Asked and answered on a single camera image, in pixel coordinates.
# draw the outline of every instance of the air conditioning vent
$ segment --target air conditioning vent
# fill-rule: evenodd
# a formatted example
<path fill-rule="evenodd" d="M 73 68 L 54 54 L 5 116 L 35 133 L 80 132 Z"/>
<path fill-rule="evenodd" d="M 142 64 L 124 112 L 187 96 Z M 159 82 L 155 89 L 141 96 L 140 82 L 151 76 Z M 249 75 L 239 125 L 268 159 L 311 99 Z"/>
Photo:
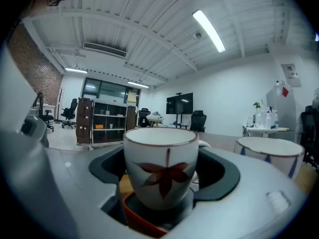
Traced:
<path fill-rule="evenodd" d="M 126 52 L 118 49 L 114 49 L 108 46 L 100 45 L 100 44 L 95 44 L 95 43 L 90 43 L 90 42 L 85 42 L 83 44 L 83 48 L 87 50 L 93 50 L 93 51 L 98 51 L 98 52 L 103 52 L 107 53 L 113 56 L 117 56 L 120 58 L 125 58 L 126 57 Z"/>

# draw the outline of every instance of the smoke detector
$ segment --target smoke detector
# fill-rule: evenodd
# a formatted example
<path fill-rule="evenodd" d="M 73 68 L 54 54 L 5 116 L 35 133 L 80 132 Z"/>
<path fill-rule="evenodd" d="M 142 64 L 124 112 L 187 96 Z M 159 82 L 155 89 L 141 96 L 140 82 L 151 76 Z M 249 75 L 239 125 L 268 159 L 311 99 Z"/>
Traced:
<path fill-rule="evenodd" d="M 195 33 L 193 34 L 193 39 L 194 40 L 199 40 L 201 38 L 201 33 Z"/>

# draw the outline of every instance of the window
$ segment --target window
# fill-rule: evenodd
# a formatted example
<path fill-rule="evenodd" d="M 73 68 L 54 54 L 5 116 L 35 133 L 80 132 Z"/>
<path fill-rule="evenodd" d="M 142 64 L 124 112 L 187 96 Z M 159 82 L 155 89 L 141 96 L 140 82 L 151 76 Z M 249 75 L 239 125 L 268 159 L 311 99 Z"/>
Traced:
<path fill-rule="evenodd" d="M 123 86 L 120 84 L 115 84 L 111 82 L 105 82 L 95 79 L 86 78 L 85 84 L 83 87 L 82 97 L 90 98 L 90 99 L 103 99 L 110 102 L 119 102 L 122 104 L 126 104 L 128 100 L 128 96 L 130 93 L 130 98 L 132 94 L 136 95 L 136 104 L 129 103 L 130 105 L 139 104 L 139 96 L 140 90 L 132 87 Z"/>

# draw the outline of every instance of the black monitor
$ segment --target black monitor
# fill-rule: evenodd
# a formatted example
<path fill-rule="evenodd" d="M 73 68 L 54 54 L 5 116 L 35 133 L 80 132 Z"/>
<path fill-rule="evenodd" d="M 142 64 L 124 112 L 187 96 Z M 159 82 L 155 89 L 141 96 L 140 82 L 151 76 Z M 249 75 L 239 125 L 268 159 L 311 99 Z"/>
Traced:
<path fill-rule="evenodd" d="M 193 93 L 168 98 L 166 114 L 193 114 Z"/>

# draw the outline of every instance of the red decoration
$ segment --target red decoration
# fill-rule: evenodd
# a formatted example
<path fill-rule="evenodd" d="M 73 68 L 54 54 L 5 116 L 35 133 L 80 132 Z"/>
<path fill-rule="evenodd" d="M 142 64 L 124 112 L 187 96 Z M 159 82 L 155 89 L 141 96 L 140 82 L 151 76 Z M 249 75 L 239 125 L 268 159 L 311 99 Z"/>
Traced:
<path fill-rule="evenodd" d="M 136 164 L 147 173 L 151 173 L 149 178 L 147 178 L 147 180 L 144 182 L 143 186 L 159 184 L 159 192 L 163 199 L 169 193 L 173 180 L 176 182 L 185 182 L 189 179 L 188 175 L 183 172 L 183 170 L 185 170 L 189 164 L 183 162 L 168 167 L 169 154 L 170 149 L 168 148 L 166 154 L 166 167 L 151 163 Z"/>
<path fill-rule="evenodd" d="M 287 97 L 288 93 L 289 91 L 285 87 L 283 87 L 283 95 L 285 98 Z"/>

